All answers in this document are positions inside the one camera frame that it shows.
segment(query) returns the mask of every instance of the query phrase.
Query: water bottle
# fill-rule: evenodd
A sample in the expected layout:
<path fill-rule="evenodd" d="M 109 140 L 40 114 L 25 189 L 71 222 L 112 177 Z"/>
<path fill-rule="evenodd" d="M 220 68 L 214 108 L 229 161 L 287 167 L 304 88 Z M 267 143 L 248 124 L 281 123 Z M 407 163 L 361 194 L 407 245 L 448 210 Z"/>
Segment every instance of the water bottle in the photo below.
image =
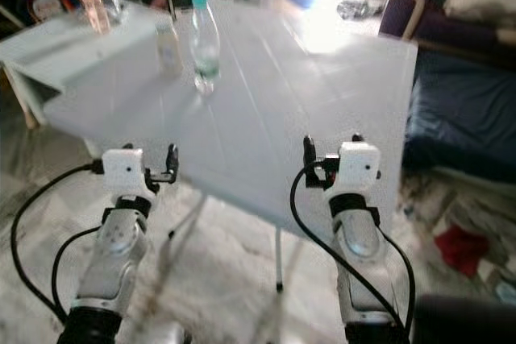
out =
<path fill-rule="evenodd" d="M 192 0 L 192 34 L 190 51 L 195 66 L 195 87 L 203 95 L 214 90 L 218 76 L 220 38 L 207 0 Z"/>

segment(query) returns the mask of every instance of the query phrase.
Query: bottle cap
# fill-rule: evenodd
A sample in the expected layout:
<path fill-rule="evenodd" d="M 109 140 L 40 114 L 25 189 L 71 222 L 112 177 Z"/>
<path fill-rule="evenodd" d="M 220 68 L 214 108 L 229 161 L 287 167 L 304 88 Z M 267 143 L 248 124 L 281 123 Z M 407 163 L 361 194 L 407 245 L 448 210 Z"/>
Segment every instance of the bottle cap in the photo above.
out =
<path fill-rule="evenodd" d="M 208 0 L 192 0 L 193 8 L 206 8 Z"/>

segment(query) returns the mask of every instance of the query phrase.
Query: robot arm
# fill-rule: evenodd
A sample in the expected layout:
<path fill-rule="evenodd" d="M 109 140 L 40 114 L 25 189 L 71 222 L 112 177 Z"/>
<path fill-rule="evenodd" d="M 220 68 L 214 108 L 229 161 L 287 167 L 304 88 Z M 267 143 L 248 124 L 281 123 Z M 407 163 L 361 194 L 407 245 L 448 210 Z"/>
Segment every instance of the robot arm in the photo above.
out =
<path fill-rule="evenodd" d="M 316 160 L 314 142 L 304 139 L 305 166 Z M 369 207 L 369 192 L 380 179 L 380 151 L 359 135 L 344 142 L 338 155 L 326 155 L 322 162 L 326 179 L 315 170 L 306 172 L 306 187 L 323 189 L 331 211 L 333 250 L 356 269 L 384 297 L 396 305 L 393 286 L 385 267 L 385 239 L 378 226 L 376 207 Z M 339 304 L 346 336 L 350 343 L 399 342 L 399 317 L 387 310 L 355 276 L 338 265 Z"/>
<path fill-rule="evenodd" d="M 114 207 L 104 211 L 93 257 L 58 344 L 114 344 L 147 250 L 145 231 L 159 190 L 156 182 L 172 184 L 177 178 L 177 147 L 169 147 L 161 174 L 144 168 L 141 149 L 110 150 L 102 156 L 102 166 Z"/>

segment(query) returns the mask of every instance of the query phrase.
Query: purple sofa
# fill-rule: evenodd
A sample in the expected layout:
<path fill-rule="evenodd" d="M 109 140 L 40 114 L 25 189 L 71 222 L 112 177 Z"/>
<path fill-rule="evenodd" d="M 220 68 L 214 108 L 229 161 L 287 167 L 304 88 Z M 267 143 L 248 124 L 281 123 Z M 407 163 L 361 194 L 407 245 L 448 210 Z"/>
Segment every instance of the purple sofa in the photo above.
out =
<path fill-rule="evenodd" d="M 380 33 L 415 40 L 422 48 L 516 68 L 516 43 L 494 27 L 449 19 L 431 0 L 389 0 Z"/>

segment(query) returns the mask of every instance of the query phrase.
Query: small white bottle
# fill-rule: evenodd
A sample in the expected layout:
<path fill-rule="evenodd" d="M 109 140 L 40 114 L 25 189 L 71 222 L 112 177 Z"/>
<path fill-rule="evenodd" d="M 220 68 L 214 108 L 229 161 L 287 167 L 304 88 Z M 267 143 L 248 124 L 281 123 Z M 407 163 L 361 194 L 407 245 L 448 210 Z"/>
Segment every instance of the small white bottle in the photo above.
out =
<path fill-rule="evenodd" d="M 183 70 L 183 61 L 172 20 L 159 22 L 156 25 L 156 46 L 163 73 L 171 77 L 179 77 Z"/>

